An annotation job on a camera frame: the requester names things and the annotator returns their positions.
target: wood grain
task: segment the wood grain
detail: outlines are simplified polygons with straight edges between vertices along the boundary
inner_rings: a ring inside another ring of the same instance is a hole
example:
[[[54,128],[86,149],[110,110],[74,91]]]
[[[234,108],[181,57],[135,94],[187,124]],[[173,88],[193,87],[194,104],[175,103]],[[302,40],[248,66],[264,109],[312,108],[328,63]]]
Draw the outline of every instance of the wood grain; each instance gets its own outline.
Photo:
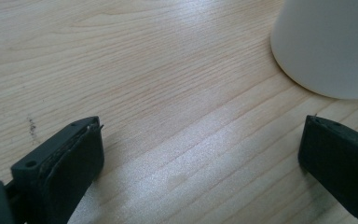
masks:
[[[282,0],[0,0],[0,179],[76,119],[105,166],[70,223],[358,223],[296,154],[308,114],[269,34]]]

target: light wooden surface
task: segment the light wooden surface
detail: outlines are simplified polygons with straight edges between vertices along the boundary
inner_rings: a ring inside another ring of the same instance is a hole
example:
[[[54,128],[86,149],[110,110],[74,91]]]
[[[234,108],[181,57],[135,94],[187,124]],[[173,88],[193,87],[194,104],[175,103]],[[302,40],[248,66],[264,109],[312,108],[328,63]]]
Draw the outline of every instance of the light wooden surface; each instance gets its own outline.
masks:
[[[269,34],[282,0],[0,0],[0,179],[98,115],[105,166],[70,223],[358,223],[296,154],[308,114]]]

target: scratch mark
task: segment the scratch mark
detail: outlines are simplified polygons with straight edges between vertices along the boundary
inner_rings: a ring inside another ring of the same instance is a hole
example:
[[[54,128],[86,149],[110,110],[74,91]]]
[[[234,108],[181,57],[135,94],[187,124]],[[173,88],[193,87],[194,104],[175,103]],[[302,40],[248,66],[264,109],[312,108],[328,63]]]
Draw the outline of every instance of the scratch mark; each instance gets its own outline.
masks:
[[[37,135],[36,135],[36,124],[34,123],[34,120],[31,118],[31,117],[28,117],[28,122],[30,124],[30,135],[32,137],[32,139],[34,140],[33,141],[33,144],[36,142],[36,143],[40,143],[39,140],[37,140]]]

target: screw hole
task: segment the screw hole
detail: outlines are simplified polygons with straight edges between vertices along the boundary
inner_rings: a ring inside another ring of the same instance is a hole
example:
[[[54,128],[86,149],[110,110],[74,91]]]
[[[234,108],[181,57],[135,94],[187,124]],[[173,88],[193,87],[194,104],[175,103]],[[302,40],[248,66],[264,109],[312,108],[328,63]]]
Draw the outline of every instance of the screw hole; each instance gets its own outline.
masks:
[[[34,167],[36,166],[36,161],[28,161],[27,163],[25,163],[25,166],[28,168]]]

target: white plastic object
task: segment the white plastic object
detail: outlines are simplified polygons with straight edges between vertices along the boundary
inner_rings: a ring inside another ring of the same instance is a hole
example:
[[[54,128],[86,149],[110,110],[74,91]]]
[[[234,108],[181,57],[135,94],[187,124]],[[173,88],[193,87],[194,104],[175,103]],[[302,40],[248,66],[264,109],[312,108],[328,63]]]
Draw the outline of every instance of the white plastic object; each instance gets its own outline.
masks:
[[[358,99],[358,0],[286,0],[271,48],[282,70],[303,87]]]

